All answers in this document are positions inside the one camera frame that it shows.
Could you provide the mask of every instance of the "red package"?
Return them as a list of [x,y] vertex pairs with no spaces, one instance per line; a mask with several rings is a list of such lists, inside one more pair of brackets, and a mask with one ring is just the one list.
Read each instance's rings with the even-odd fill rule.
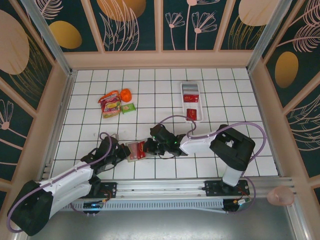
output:
[[197,110],[188,108],[186,110],[186,116],[188,118],[191,118],[193,121],[196,121],[197,120]]
[[183,95],[183,102],[184,103],[197,103],[199,101],[198,94],[185,94]]
[[146,157],[146,153],[144,152],[144,144],[145,144],[145,141],[141,141],[136,144],[138,160]]

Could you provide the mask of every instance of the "snack bag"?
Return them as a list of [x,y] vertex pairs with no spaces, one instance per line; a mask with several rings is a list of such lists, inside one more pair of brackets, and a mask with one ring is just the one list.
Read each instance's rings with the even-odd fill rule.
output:
[[101,97],[98,101],[101,105],[102,117],[104,119],[116,116],[121,111],[121,100],[118,91],[111,91]]

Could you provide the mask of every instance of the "green package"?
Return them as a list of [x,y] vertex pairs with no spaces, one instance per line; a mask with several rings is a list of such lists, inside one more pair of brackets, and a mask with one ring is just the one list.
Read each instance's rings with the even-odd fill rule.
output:
[[121,109],[123,114],[136,110],[135,105],[133,103],[122,105]]

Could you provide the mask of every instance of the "orange circle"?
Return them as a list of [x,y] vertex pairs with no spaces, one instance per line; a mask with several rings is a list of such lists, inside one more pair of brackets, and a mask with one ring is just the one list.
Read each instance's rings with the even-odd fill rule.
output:
[[131,99],[132,99],[132,95],[131,95],[131,92],[129,89],[125,88],[125,89],[122,89],[121,93],[120,93],[120,96],[121,96],[121,100],[124,101],[124,102],[130,102]]

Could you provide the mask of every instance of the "white grid tile floor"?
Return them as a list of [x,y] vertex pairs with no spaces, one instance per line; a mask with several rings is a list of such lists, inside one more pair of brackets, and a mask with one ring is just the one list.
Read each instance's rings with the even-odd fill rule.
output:
[[[245,68],[118,69],[78,71],[66,118],[60,134],[51,176],[78,163],[99,146],[99,133],[118,134],[120,143],[149,137],[150,128],[171,115],[182,115],[181,81],[200,85],[204,121],[193,134],[215,131],[221,124],[252,121],[263,127],[253,88]],[[136,111],[103,119],[98,100],[105,93],[129,88]],[[176,134],[192,129],[182,118],[167,121],[166,128]],[[252,126],[236,129],[262,144],[262,135]],[[176,179],[222,177],[226,164],[212,151],[195,155],[119,163],[103,172],[101,179]],[[278,176],[269,143],[245,176]]]

